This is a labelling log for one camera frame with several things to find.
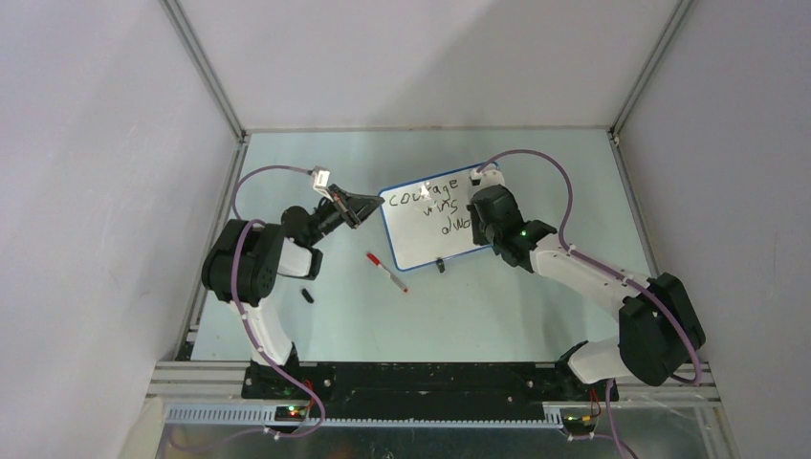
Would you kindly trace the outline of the blue framed whiteboard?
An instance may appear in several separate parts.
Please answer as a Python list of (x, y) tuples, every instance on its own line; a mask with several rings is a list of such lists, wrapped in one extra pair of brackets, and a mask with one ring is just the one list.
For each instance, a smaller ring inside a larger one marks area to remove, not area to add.
[(381, 213), (395, 267), (401, 272), (480, 251), (473, 242), (470, 183), (473, 164), (384, 188)]

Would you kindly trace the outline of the black marker cap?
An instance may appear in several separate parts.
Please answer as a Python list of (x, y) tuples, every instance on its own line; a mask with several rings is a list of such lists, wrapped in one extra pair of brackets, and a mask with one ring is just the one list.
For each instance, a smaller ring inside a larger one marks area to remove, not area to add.
[(309, 293), (308, 290), (302, 289), (301, 294), (309, 304), (314, 304), (315, 303), (314, 298), (312, 297), (312, 295)]

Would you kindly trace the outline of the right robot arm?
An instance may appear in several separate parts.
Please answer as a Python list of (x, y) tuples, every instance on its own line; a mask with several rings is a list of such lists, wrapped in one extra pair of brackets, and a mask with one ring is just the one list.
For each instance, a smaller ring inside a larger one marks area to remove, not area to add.
[(559, 359), (556, 385), (562, 396), (579, 400), (595, 383), (628, 376), (659, 386), (681, 365), (701, 365), (697, 352), (706, 335), (678, 277), (631, 273), (563, 246), (557, 229), (524, 219), (515, 196), (501, 184), (474, 182), (467, 208), (474, 244), (491, 246), (513, 268), (557, 281), (617, 322), (615, 337), (577, 344)]

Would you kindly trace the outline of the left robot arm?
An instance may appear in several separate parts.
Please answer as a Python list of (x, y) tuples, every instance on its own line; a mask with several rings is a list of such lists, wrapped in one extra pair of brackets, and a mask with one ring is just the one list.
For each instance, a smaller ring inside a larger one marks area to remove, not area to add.
[(276, 279), (316, 279), (323, 260), (316, 244), (341, 226), (359, 227), (384, 203), (380, 196), (352, 193), (336, 185), (325, 192), (311, 211), (287, 208), (278, 224), (230, 219), (202, 267), (204, 288), (239, 316), (253, 347), (252, 359), (274, 363), (265, 384), (279, 398), (298, 393), (302, 373), (287, 362), (294, 343), (274, 306)]

